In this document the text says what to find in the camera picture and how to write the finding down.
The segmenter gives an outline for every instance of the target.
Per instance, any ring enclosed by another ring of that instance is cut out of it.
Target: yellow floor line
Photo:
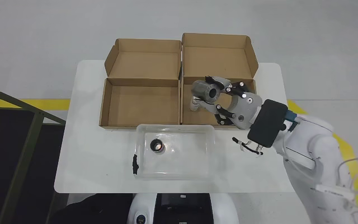
[[[292,100],[287,101],[289,109],[297,114],[307,114],[306,111],[304,111],[302,108],[300,108],[295,102]],[[355,158],[355,154],[353,151],[353,147],[348,144],[346,141],[344,141],[341,137],[339,137],[336,134],[333,134],[334,138],[337,140],[337,142],[340,144],[340,151],[343,160],[349,160],[351,158]],[[354,178],[356,174],[358,174],[358,162],[357,161],[351,161],[347,163],[347,166],[349,168],[349,172],[351,173],[351,177]],[[354,182],[354,189],[358,190],[358,181]]]
[[[68,110],[70,99],[20,99],[41,110]],[[0,100],[0,108],[18,108],[13,104]]]

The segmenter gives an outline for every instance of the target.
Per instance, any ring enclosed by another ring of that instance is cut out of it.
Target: clear plastic container
[[[136,128],[135,154],[139,166],[136,178],[148,180],[210,179],[211,152],[215,144],[210,125],[141,124]],[[161,152],[154,152],[150,143],[160,139]]]

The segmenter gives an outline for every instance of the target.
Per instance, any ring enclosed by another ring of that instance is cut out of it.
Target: cardboard box lid
[[[179,40],[117,39],[105,61],[110,78],[178,80]]]
[[[248,36],[184,33],[182,44],[184,79],[204,76],[251,79],[258,69]]]

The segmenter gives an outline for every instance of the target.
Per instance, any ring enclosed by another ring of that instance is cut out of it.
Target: white table
[[[98,126],[106,72],[103,60],[78,64],[54,188],[59,193],[234,193],[294,192],[282,157],[274,149],[258,157],[242,152],[231,138],[246,140],[247,132],[217,129],[216,173],[212,181],[137,180],[132,158],[135,130]],[[281,69],[260,63],[255,75],[257,93],[286,104]]]

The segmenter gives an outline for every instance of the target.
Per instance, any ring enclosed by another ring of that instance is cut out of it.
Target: open cardboard box
[[[256,92],[253,77],[258,63],[248,36],[221,34],[183,34],[183,82],[181,83],[181,123],[218,125],[212,113],[204,108],[189,109],[191,84],[205,76],[219,76],[231,82],[243,81]],[[215,103],[224,108],[231,97],[221,94]]]
[[[117,39],[106,61],[104,128],[180,124],[181,42]]]

